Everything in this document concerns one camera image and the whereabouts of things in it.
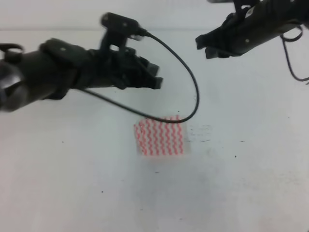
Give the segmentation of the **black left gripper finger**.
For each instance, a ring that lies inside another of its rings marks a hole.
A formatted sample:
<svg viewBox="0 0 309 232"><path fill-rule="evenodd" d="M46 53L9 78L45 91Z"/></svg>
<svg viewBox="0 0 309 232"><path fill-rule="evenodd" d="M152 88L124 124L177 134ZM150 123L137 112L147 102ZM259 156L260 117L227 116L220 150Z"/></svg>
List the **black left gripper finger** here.
<svg viewBox="0 0 309 232"><path fill-rule="evenodd" d="M160 89L163 83L162 77L156 76L135 76L128 79L127 87Z"/></svg>
<svg viewBox="0 0 309 232"><path fill-rule="evenodd" d="M145 66L146 70L152 75L157 76L159 72L159 66L151 63L149 60L142 58L142 64Z"/></svg>

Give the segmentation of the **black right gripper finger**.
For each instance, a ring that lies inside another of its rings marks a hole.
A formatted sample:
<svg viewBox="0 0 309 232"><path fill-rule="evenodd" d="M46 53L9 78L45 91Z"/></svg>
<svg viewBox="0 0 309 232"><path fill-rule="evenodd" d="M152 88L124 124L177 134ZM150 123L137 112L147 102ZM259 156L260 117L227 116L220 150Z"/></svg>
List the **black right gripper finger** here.
<svg viewBox="0 0 309 232"><path fill-rule="evenodd" d="M241 53L235 52L228 47L223 48L223 47L207 46L205 48L205 55L207 59L213 59L213 58L239 57L241 56Z"/></svg>
<svg viewBox="0 0 309 232"><path fill-rule="evenodd" d="M207 47L214 47L220 50L230 50L230 30L231 26L223 26L196 37L196 46L198 50Z"/></svg>

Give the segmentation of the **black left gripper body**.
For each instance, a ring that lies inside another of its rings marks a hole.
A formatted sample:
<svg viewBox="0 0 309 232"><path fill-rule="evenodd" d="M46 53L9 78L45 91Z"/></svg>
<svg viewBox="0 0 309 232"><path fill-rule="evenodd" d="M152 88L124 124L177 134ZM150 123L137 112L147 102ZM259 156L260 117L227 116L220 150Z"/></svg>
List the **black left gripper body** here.
<svg viewBox="0 0 309 232"><path fill-rule="evenodd" d="M128 88L128 79L135 76L152 76L142 64L136 50L126 47L123 53L110 50L102 54L99 50L87 51L88 61L78 71L72 84L74 89L116 87Z"/></svg>

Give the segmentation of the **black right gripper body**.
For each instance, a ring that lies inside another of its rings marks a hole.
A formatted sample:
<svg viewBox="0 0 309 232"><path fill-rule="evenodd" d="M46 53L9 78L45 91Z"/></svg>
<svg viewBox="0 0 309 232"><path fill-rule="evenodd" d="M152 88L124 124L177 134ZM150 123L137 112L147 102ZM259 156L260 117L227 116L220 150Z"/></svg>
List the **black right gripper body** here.
<svg viewBox="0 0 309 232"><path fill-rule="evenodd" d="M226 30L226 48L234 56L241 56L308 21L307 0L263 0Z"/></svg>

